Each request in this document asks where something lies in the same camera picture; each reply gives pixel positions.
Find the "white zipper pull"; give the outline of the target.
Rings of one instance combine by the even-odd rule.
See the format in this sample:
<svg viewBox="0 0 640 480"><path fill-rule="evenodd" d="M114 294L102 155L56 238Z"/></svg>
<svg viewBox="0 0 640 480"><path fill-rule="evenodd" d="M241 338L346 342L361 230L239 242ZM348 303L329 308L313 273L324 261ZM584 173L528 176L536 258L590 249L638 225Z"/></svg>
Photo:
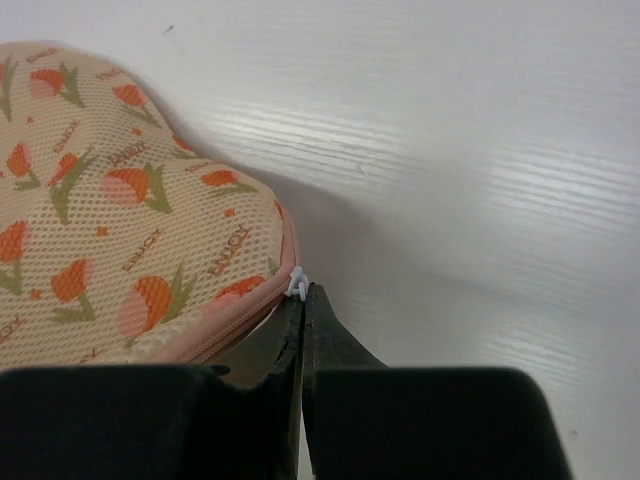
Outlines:
<svg viewBox="0 0 640 480"><path fill-rule="evenodd" d="M289 298L298 297L302 302L305 302L310 282L303 268L295 266L289 277L290 280L285 295Z"/></svg>

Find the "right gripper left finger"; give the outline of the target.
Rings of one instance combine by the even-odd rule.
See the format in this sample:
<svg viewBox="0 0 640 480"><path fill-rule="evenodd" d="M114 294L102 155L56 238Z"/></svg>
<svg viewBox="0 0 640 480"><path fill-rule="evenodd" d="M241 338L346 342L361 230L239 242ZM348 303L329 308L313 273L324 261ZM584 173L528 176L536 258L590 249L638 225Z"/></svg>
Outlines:
<svg viewBox="0 0 640 480"><path fill-rule="evenodd" d="M203 365L1 375L5 479L293 479L304 305Z"/></svg>

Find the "floral mesh laundry bag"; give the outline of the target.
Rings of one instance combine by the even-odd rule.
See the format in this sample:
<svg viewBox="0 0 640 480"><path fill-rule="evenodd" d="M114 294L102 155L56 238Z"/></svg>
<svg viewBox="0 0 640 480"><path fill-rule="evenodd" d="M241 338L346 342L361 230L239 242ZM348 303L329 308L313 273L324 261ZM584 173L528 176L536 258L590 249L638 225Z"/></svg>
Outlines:
<svg viewBox="0 0 640 480"><path fill-rule="evenodd" d="M1 366L203 362L300 266L273 191L199 157L124 70L1 48Z"/></svg>

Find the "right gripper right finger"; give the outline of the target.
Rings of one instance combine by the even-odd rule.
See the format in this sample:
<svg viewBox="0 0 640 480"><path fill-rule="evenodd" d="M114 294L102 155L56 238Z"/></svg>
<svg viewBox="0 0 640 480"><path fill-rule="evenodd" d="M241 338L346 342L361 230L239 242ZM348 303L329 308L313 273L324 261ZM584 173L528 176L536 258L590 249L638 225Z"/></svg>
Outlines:
<svg viewBox="0 0 640 480"><path fill-rule="evenodd" d="M503 367L392 368L312 284L302 412L318 479L566 479L547 400Z"/></svg>

